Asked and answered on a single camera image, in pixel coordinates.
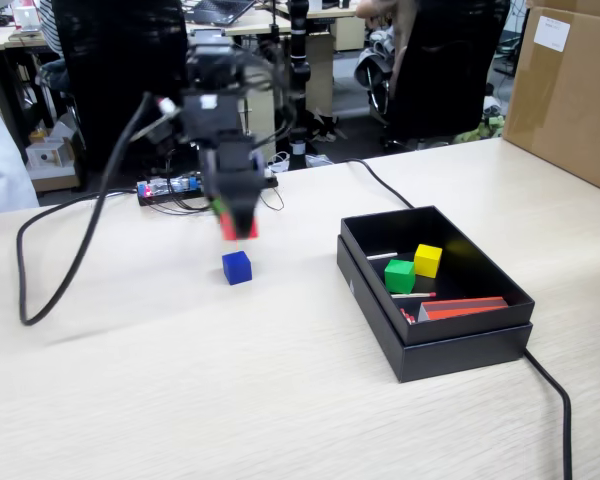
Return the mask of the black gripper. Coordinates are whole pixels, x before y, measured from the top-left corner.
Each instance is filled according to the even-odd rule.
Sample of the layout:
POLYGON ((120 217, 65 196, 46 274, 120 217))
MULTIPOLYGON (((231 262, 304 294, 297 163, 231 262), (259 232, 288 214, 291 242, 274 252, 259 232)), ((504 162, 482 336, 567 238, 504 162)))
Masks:
POLYGON ((264 160, 255 138, 223 132, 203 147, 203 182, 209 209, 216 217, 229 214, 237 236, 250 236, 261 189, 266 185, 264 160), (213 189, 223 191, 223 200, 213 189))

